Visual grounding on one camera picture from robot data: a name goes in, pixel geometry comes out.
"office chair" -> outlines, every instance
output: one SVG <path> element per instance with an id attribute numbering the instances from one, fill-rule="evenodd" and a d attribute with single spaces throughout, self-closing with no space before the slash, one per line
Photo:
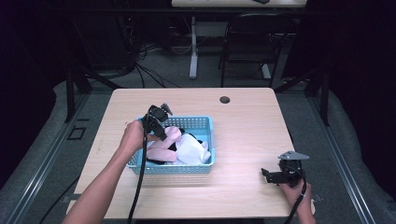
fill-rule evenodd
<path id="1" fill-rule="evenodd" d="M 219 60 L 221 87 L 224 86 L 227 63 L 256 63 L 259 70 L 273 63 L 269 87 L 272 87 L 279 53 L 292 19 L 280 14 L 244 13 L 233 17 L 227 25 Z"/>

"desk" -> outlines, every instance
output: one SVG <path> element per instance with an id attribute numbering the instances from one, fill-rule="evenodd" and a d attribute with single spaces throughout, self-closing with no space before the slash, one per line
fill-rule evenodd
<path id="1" fill-rule="evenodd" d="M 307 0 L 270 0 L 267 4 L 261 4 L 253 0 L 172 0 L 172 7 L 243 7 L 243 8 L 304 8 Z M 197 23 L 195 17 L 191 20 L 191 65 L 190 65 L 190 79 L 197 78 L 198 66 L 198 50 L 196 48 L 196 27 Z M 226 23 L 222 25 L 214 25 L 209 29 L 213 30 L 219 28 L 221 36 L 224 35 Z"/>
<path id="2" fill-rule="evenodd" d="M 172 7 L 305 7 L 307 0 L 270 0 L 261 4 L 253 0 L 172 0 Z"/>
<path id="3" fill-rule="evenodd" d="M 227 96 L 230 103 L 219 98 Z M 126 123 L 167 102 L 175 116 L 213 119 L 216 162 L 209 174 L 145 175 L 134 218 L 286 217 L 290 207 L 261 168 L 279 171 L 277 156 L 293 150 L 272 89 L 123 89 L 113 92 L 75 194 L 110 160 Z M 138 175 L 125 168 L 106 218 L 127 218 Z"/>

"pink cloth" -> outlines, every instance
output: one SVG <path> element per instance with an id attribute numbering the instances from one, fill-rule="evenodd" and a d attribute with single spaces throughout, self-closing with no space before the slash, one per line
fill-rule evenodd
<path id="1" fill-rule="evenodd" d="M 165 128 L 167 137 L 157 140 L 148 147 L 147 157 L 155 161 L 176 161 L 177 154 L 175 151 L 168 149 L 175 142 L 180 141 L 181 132 L 178 127 Z"/>

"blue plastic basket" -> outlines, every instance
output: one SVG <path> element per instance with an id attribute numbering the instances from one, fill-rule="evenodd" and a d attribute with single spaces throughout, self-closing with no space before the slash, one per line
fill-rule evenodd
<path id="1" fill-rule="evenodd" d="M 163 122 L 162 126 L 177 126 L 184 129 L 186 133 L 192 133 L 198 140 L 207 142 L 211 156 L 206 164 L 199 165 L 159 165 L 147 161 L 145 174 L 207 174 L 210 172 L 211 166 L 215 163 L 215 138 L 212 118 L 209 116 L 170 117 Z M 137 150 L 127 164 L 137 175 L 140 173 L 142 155 L 143 149 Z"/>

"table leg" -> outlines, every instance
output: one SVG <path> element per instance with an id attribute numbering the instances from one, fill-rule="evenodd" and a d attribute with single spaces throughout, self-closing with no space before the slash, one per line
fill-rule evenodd
<path id="1" fill-rule="evenodd" d="M 198 50 L 197 50 L 197 35 L 196 35 L 196 22 L 195 17 L 191 20 L 191 64 L 190 64 L 190 79 L 197 78 L 197 65 L 198 65 Z"/>

